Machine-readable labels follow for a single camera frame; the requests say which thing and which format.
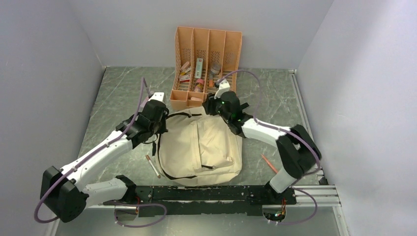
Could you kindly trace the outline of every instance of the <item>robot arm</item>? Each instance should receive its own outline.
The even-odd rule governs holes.
[[[138,113],[136,121],[126,134],[120,139],[109,144],[110,140],[119,137],[127,128],[133,116],[120,123],[105,140],[94,147],[88,153],[63,166],[60,170],[55,167],[48,168],[43,173],[41,198],[47,190],[60,178],[63,173],[74,170],[48,195],[45,204],[63,222],[69,222],[76,218],[85,208],[110,200],[131,202],[135,199],[136,185],[125,176],[117,176],[106,182],[88,184],[90,180],[106,166],[121,155],[131,151],[139,144],[146,142],[154,134],[166,132],[165,118],[168,109],[163,103],[164,93],[156,92],[145,104],[142,112]],[[101,146],[104,149],[96,153],[79,168],[75,166],[87,158]]]
[[[206,114],[220,115],[235,135],[256,139],[277,147],[283,167],[267,185],[278,194],[284,192],[316,164],[315,157],[308,148],[285,131],[289,131],[303,139],[315,151],[318,158],[321,159],[317,146],[301,125],[284,127],[259,120],[256,122],[251,115],[243,112],[243,109],[249,107],[249,105],[247,103],[240,104],[236,93],[229,91],[229,89],[229,82],[223,80],[218,85],[216,94],[207,96],[206,101],[203,103]]]

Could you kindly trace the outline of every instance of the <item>marker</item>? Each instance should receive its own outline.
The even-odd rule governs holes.
[[[146,159],[148,160],[150,166],[152,166],[152,169],[155,171],[156,176],[158,178],[161,178],[161,175],[158,173],[158,171],[156,170],[155,166],[153,165],[152,161],[150,160],[150,157],[148,155],[146,155]]]

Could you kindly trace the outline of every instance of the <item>gray marble tabletop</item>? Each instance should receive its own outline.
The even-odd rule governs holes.
[[[258,119],[281,126],[302,124],[293,81],[287,70],[250,69],[261,80],[262,102]],[[167,101],[175,76],[173,67],[107,67],[91,112],[89,124],[79,156],[103,141],[122,120],[129,118],[137,106],[141,77],[145,77],[152,91],[165,92]],[[249,74],[239,74],[237,94],[241,103],[248,102],[248,114],[255,111],[259,93],[257,81]],[[137,185],[178,185],[166,178],[158,179],[147,162],[152,145],[139,145],[107,166],[91,183],[107,181],[125,175]],[[243,140],[241,173],[224,185],[263,185],[275,174],[262,159],[264,154],[277,168],[282,167],[275,147],[257,140]],[[318,184],[316,176],[307,176],[298,185]]]

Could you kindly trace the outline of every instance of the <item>gray wall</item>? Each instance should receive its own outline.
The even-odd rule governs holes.
[[[43,235],[42,173],[77,158],[103,69],[63,0],[2,0],[0,42],[0,235]]]
[[[335,0],[298,68],[353,236],[417,235],[417,5]]]
[[[177,26],[243,32],[240,66],[297,68],[333,0],[70,0],[104,65],[175,66]]]

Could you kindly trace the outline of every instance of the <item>orange desk organizer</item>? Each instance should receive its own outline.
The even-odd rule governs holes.
[[[242,48],[242,33],[223,31],[216,29],[199,29],[178,27],[175,34],[175,79],[171,91],[170,102],[174,110],[183,110],[191,107],[199,107],[207,98],[208,93],[215,93],[216,88],[209,87],[209,75],[211,64],[216,62],[221,65],[221,71],[213,77],[214,82],[239,66],[240,50]],[[203,70],[201,79],[204,80],[203,92],[193,92],[196,78],[196,59],[203,58]],[[187,61],[191,65],[190,82],[179,82],[180,68]],[[230,89],[236,92],[237,74],[229,76],[227,81]],[[196,97],[202,101],[191,100]]]

